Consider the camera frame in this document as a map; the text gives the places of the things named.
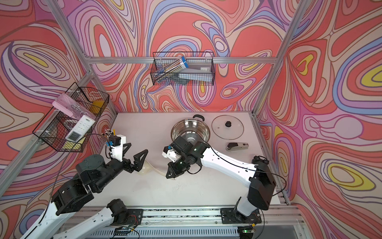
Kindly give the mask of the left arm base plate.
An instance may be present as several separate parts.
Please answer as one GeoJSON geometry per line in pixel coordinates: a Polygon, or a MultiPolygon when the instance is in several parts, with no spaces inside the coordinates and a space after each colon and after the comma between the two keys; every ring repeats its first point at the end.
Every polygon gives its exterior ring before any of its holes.
{"type": "Polygon", "coordinates": [[[143,209],[123,210],[114,217],[113,225],[138,226],[143,219],[143,209]]]}

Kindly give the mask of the glass pot lid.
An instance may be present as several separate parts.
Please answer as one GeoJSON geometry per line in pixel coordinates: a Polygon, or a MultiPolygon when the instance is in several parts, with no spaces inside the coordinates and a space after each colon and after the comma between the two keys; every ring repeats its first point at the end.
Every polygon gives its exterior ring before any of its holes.
{"type": "Polygon", "coordinates": [[[234,140],[244,133],[244,124],[237,117],[230,115],[217,116],[212,121],[213,132],[221,139],[234,140]]]}

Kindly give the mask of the aluminium rail front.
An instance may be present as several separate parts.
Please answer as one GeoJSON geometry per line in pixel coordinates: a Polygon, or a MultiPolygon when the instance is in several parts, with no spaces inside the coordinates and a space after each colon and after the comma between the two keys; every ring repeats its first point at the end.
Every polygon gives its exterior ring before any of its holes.
{"type": "MultiPolygon", "coordinates": [[[[210,207],[144,207],[140,227],[221,226],[220,206],[210,207]]],[[[303,225],[296,206],[272,205],[260,212],[266,226],[303,225]]]]}

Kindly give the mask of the black white stapler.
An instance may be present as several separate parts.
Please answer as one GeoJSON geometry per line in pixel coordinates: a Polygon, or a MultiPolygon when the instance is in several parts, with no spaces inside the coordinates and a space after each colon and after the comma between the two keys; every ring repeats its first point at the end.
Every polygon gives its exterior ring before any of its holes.
{"type": "Polygon", "coordinates": [[[238,151],[238,150],[245,150],[248,148],[249,148],[249,144],[244,142],[229,142],[226,146],[227,151],[238,151]]]}

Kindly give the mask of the tube of pencils blue cap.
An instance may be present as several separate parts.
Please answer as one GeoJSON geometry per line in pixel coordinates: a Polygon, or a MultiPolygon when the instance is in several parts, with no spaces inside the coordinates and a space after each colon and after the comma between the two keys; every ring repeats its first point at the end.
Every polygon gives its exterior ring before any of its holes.
{"type": "Polygon", "coordinates": [[[157,70],[154,73],[154,80],[157,83],[170,80],[173,75],[189,67],[184,56],[177,59],[171,59],[166,63],[163,63],[162,60],[158,61],[155,63],[155,66],[157,67],[157,70]]]}

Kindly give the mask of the white calculator device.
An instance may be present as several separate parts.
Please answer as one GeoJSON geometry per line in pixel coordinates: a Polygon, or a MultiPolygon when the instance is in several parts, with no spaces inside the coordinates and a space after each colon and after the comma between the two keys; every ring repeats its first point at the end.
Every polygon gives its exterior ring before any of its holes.
{"type": "Polygon", "coordinates": [[[81,140],[89,129],[93,126],[95,120],[87,115],[83,115],[75,126],[70,130],[66,136],[66,140],[71,142],[78,142],[81,140]]]}

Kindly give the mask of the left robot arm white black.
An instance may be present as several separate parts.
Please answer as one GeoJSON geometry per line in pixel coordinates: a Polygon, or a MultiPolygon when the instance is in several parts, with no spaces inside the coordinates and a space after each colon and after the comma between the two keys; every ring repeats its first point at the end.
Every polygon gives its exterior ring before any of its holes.
{"type": "Polygon", "coordinates": [[[141,224],[142,209],[128,209],[121,199],[111,200],[89,219],[59,232],[59,229],[88,202],[94,199],[121,172],[139,172],[148,150],[134,155],[134,161],[112,158],[108,163],[99,154],[85,158],[76,166],[77,174],[65,182],[50,198],[43,214],[22,236],[24,239],[85,239],[99,229],[116,226],[131,231],[141,224]]]}

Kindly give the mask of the yellow sticky notes pad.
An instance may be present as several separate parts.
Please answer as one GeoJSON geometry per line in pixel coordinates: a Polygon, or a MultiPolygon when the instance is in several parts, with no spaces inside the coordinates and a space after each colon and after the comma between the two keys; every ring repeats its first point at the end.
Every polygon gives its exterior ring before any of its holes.
{"type": "Polygon", "coordinates": [[[65,141],[64,145],[62,146],[62,150],[68,151],[68,150],[79,150],[82,148],[81,143],[75,143],[71,141],[65,141]]]}

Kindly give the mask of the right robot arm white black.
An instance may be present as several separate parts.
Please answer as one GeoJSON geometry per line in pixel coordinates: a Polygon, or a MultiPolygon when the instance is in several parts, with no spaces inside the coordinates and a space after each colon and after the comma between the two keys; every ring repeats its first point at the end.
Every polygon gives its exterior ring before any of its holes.
{"type": "Polygon", "coordinates": [[[216,151],[208,143],[172,142],[165,146],[162,156],[169,159],[166,178],[177,178],[187,172],[192,165],[200,169],[206,167],[217,170],[239,182],[248,192],[240,197],[236,206],[237,213],[248,217],[255,210],[269,209],[276,181],[268,164],[263,160],[246,163],[216,151]]]}

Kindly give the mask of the yellow object in basket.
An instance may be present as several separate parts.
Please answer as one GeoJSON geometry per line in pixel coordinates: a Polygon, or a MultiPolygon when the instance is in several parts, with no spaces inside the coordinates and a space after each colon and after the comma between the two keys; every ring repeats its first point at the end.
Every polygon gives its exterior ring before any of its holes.
{"type": "Polygon", "coordinates": [[[97,116],[100,113],[100,111],[102,110],[104,103],[105,103],[105,101],[103,101],[103,100],[93,101],[92,105],[89,108],[89,111],[91,113],[93,113],[95,116],[97,116]]]}

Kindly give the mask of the stainless steel pot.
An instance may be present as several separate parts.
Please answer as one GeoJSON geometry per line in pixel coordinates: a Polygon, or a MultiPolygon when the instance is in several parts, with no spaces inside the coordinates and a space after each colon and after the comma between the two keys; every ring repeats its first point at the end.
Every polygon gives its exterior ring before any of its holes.
{"type": "Polygon", "coordinates": [[[170,135],[172,141],[181,136],[187,142],[196,144],[199,141],[208,142],[211,133],[204,116],[196,114],[192,118],[177,122],[172,127],[170,135]]]}

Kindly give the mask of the white grey box in basket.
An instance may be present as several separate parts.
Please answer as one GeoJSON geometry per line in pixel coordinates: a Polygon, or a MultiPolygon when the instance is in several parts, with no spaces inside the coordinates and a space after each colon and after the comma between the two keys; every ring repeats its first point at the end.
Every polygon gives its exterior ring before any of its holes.
{"type": "Polygon", "coordinates": [[[212,81],[213,73],[208,64],[190,63],[188,68],[178,74],[178,77],[186,80],[212,81]]]}

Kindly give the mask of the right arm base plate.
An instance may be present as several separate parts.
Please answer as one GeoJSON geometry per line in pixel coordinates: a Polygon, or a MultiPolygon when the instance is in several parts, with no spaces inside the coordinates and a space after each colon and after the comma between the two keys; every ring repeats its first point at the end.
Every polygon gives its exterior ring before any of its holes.
{"type": "Polygon", "coordinates": [[[220,209],[221,221],[223,224],[259,224],[262,217],[259,209],[253,211],[249,216],[244,216],[234,208],[220,209]]]}

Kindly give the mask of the cream plastic ladle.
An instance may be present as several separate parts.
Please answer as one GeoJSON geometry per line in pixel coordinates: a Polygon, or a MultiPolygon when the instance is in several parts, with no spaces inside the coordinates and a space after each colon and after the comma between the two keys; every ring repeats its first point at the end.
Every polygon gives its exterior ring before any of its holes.
{"type": "Polygon", "coordinates": [[[163,173],[163,172],[159,171],[158,169],[156,169],[155,167],[153,167],[148,161],[145,161],[143,163],[142,169],[139,171],[139,174],[146,175],[150,172],[155,172],[155,173],[159,174],[160,176],[166,177],[165,173],[163,173]]]}

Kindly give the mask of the pink box in basket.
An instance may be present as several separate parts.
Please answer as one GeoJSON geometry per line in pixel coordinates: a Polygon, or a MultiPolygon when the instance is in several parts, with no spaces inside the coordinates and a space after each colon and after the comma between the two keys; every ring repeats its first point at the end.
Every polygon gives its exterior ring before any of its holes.
{"type": "Polygon", "coordinates": [[[75,106],[77,102],[69,97],[67,94],[61,94],[53,103],[53,107],[63,112],[67,116],[73,118],[77,113],[75,106]]]}

